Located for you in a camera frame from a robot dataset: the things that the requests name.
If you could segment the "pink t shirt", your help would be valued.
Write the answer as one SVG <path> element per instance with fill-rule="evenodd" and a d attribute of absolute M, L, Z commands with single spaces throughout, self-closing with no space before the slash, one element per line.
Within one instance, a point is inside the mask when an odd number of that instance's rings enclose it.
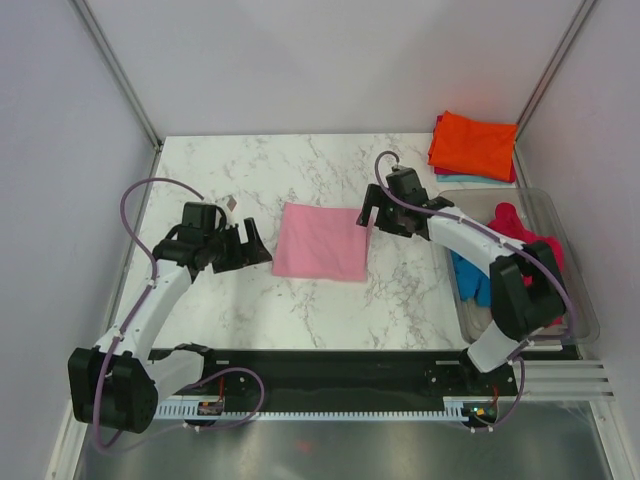
<path fill-rule="evenodd" d="M 272 273 L 294 279 L 364 282 L 371 230 L 360 211 L 286 203 Z"/>

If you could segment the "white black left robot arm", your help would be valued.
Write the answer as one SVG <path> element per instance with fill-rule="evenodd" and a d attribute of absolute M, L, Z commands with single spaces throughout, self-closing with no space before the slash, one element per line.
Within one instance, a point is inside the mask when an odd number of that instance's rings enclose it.
<path fill-rule="evenodd" d="M 208 393 L 219 382 L 208 348 L 180 344 L 163 357 L 151 353 L 175 305 L 200 272 L 239 270 L 268 263 L 253 218 L 217 229 L 181 223 L 152 251 L 148 277 L 128 313 L 91 348 L 77 348 L 68 360 L 72 409 L 76 420 L 118 431 L 142 433 L 158 404 L 193 388 Z"/>

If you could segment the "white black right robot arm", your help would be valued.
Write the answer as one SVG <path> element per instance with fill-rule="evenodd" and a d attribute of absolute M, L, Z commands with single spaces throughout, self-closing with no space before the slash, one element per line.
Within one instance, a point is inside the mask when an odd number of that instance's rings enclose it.
<path fill-rule="evenodd" d="M 368 226 L 373 209 L 379 230 L 439 244 L 489 278 L 492 320 L 459 356 L 458 381 L 469 393 L 489 387 L 495 370 L 571 306 L 553 249 L 544 241 L 523 243 L 497 233 L 443 197 L 414 206 L 376 184 L 367 186 L 357 224 Z"/>

